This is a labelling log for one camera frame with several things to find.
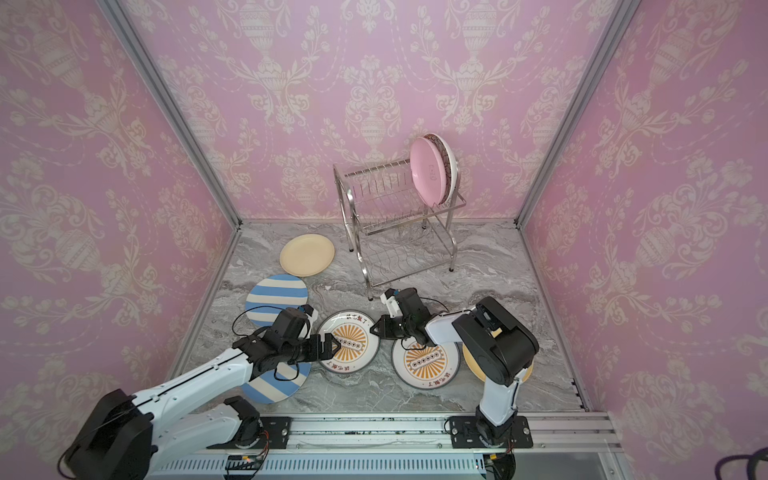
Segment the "sunburst pattern plate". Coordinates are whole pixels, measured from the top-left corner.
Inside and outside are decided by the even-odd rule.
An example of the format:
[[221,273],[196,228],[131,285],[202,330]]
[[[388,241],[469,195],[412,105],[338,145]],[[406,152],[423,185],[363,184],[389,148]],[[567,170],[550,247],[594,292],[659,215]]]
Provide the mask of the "sunburst pattern plate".
[[446,386],[456,377],[461,365],[455,343],[430,347],[419,344],[415,338],[395,341],[391,358],[396,375],[419,390]]
[[330,360],[321,362],[329,372],[349,375],[358,373],[376,357],[380,339],[370,333],[373,319],[356,310],[339,311],[319,324],[317,333],[330,333],[341,344],[341,348]]

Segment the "chrome wire dish rack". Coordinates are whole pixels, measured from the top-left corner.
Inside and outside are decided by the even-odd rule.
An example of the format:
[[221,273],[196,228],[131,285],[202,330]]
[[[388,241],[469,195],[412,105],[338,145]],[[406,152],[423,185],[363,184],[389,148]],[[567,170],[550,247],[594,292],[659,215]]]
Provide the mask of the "chrome wire dish rack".
[[454,214],[466,206],[456,191],[445,204],[424,203],[410,161],[333,167],[349,251],[361,269],[366,296],[436,267],[455,269]]

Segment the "pink bear plate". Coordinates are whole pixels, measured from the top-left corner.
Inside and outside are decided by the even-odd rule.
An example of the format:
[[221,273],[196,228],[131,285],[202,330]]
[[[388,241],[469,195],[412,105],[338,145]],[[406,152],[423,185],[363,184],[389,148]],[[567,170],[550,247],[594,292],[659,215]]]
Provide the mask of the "pink bear plate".
[[410,148],[409,162],[413,185],[422,201],[429,207],[441,204],[447,192],[447,173],[436,144],[425,137],[416,139]]

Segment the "petal pattern plate orange rim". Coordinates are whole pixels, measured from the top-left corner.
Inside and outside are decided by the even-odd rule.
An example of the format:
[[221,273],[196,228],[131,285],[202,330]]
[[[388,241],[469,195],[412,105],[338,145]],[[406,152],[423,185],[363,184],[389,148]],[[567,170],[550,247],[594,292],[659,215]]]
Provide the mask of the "petal pattern plate orange rim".
[[448,143],[441,136],[434,133],[428,133],[424,135],[424,138],[429,140],[437,148],[442,158],[446,177],[445,192],[439,202],[439,205],[442,205],[452,198],[456,191],[457,183],[459,182],[459,169],[456,156]]

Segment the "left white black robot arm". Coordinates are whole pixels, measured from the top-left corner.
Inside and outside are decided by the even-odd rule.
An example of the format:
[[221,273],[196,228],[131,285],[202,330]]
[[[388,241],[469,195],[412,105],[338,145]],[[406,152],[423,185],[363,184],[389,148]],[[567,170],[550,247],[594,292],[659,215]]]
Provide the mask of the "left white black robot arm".
[[104,395],[61,454],[65,479],[143,479],[166,464],[211,446],[269,448],[258,410],[232,396],[200,412],[215,397],[282,364],[330,360],[340,342],[311,331],[309,305],[283,309],[269,326],[240,334],[203,365],[157,386]]

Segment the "blue striped plate front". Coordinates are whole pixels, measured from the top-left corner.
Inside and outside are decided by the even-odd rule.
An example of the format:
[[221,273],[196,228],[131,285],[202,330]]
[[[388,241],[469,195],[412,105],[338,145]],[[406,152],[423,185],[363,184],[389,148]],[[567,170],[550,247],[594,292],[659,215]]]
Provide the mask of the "blue striped plate front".
[[309,377],[310,363],[280,363],[275,369],[243,384],[245,396],[259,404],[274,404],[296,394]]

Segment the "blue striped plate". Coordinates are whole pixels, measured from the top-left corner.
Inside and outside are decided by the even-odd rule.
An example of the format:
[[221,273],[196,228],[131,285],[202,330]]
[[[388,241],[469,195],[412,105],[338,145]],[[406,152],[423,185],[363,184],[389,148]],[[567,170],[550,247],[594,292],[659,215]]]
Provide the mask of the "blue striped plate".
[[296,394],[309,377],[310,363],[280,363],[275,369],[243,384],[245,396],[259,404],[274,404]]
[[307,303],[308,288],[303,280],[278,274],[259,281],[246,297],[247,318],[257,327],[271,325],[282,310]]

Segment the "blue striped plate rear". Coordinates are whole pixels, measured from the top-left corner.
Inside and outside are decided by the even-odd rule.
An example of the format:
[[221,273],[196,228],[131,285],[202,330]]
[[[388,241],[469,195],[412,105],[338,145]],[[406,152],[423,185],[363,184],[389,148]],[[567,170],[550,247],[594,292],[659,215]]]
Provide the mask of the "blue striped plate rear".
[[308,288],[303,280],[278,274],[259,281],[246,297],[247,318],[257,327],[271,325],[282,310],[307,303]]

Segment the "yellow plate right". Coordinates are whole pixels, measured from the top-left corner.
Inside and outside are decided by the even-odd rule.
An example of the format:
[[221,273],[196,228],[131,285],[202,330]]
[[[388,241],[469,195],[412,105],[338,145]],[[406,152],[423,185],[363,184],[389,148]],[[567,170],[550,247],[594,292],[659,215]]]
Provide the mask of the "yellow plate right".
[[[482,371],[482,369],[480,368],[478,363],[475,361],[474,357],[472,356],[472,354],[469,352],[468,348],[465,345],[462,346],[462,354],[466,364],[468,365],[473,375],[481,382],[484,382],[486,380],[485,373]],[[529,367],[525,368],[522,371],[521,382],[525,383],[532,375],[532,372],[533,372],[533,365],[530,365]]]

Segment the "cream plate back left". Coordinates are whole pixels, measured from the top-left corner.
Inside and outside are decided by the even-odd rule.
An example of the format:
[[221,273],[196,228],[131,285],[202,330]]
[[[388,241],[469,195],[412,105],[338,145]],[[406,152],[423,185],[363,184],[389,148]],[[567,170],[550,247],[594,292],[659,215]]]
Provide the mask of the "cream plate back left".
[[291,239],[282,249],[279,262],[290,275],[310,277],[326,270],[335,257],[335,246],[319,234],[304,234]]

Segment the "black object bottom right corner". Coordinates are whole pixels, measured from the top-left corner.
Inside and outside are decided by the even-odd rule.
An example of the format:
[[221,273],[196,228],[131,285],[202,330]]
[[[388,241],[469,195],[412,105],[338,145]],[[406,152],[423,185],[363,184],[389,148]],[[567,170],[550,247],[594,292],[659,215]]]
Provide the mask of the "black object bottom right corner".
[[758,467],[761,463],[767,462],[768,448],[763,447],[751,454],[729,455],[719,459],[714,466],[714,477],[716,480],[723,479],[723,470],[726,466],[734,462],[741,462],[744,467],[745,478],[747,480],[756,480],[758,478]]

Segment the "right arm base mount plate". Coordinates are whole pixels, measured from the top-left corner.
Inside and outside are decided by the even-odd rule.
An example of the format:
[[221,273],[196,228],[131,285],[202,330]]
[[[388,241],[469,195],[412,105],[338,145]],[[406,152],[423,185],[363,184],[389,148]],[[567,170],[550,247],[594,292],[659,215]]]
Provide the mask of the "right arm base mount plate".
[[531,449],[534,445],[528,418],[521,415],[511,417],[500,426],[480,417],[452,416],[447,427],[454,449]]

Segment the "aluminium front rail frame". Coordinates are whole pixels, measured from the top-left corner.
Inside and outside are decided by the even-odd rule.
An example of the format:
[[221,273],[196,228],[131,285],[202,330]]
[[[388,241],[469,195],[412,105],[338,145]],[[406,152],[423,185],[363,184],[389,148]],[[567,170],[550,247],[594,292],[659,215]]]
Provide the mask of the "aluminium front rail frame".
[[454,449],[452,416],[292,415],[284,450],[199,450],[148,479],[630,479],[604,413],[530,413],[531,449]]

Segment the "right aluminium corner post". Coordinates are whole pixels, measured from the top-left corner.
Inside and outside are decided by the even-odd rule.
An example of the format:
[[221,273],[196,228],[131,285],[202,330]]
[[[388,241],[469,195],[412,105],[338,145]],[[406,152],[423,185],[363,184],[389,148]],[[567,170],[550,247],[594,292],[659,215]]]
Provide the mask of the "right aluminium corner post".
[[560,156],[568,145],[640,4],[640,0],[621,0],[616,3],[614,11],[606,24],[605,31],[587,63],[580,83],[564,112],[552,143],[546,151],[541,166],[525,196],[519,215],[516,218],[516,226],[519,230],[523,230],[530,221],[536,204],[551,178]]

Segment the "aluminium corner post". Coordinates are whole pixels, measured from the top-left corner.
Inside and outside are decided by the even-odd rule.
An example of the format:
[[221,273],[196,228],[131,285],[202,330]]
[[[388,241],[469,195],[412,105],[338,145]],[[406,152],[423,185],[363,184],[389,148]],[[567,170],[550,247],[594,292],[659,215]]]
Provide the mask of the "aluminium corner post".
[[621,0],[616,3],[614,11],[606,24],[605,31],[587,63],[580,83],[564,112],[552,143],[546,151],[541,166],[525,196],[519,215],[516,218],[516,226],[519,230],[523,230],[530,221],[536,204],[551,178],[560,156],[568,145],[640,4],[640,0]]
[[184,118],[180,105],[165,82],[157,62],[134,28],[127,10],[119,1],[97,0],[96,3],[113,28],[117,39],[213,195],[220,210],[230,225],[235,230],[239,230],[243,223],[240,215],[215,169],[206,158],[202,143],[195,137],[189,122]]

